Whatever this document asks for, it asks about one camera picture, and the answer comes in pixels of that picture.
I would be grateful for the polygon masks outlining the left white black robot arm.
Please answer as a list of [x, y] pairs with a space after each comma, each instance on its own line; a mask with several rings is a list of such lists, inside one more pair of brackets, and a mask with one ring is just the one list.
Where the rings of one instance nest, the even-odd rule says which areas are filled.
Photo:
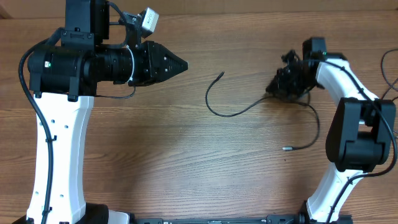
[[65, 25], [21, 58], [22, 89], [37, 115], [37, 155], [32, 198], [19, 223], [134, 223], [129, 212], [87, 203], [83, 194], [85, 137], [99, 82], [132, 88], [164, 82], [188, 64], [148, 40], [159, 15], [120, 12], [126, 30], [108, 44], [110, 1], [67, 1]]

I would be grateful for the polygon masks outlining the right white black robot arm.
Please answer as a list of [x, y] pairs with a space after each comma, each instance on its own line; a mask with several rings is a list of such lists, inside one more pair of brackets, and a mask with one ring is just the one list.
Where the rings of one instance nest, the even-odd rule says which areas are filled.
[[350, 193], [365, 177], [397, 152], [393, 127], [396, 106], [369, 91], [354, 75], [348, 59], [326, 49], [323, 37], [311, 37], [302, 44], [302, 57], [294, 50], [281, 57], [286, 64], [277, 70], [266, 87], [270, 96], [298, 102], [318, 87], [328, 91], [336, 112], [325, 142], [330, 161], [316, 191], [304, 201], [296, 215], [270, 215], [269, 223], [352, 223], [340, 215]]

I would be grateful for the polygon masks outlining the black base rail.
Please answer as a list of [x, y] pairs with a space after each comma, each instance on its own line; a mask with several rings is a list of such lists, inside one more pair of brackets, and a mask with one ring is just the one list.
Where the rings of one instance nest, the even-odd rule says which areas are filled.
[[262, 218], [199, 218], [166, 220], [162, 218], [131, 218], [132, 224], [322, 224], [309, 219], [305, 213], [268, 215]]

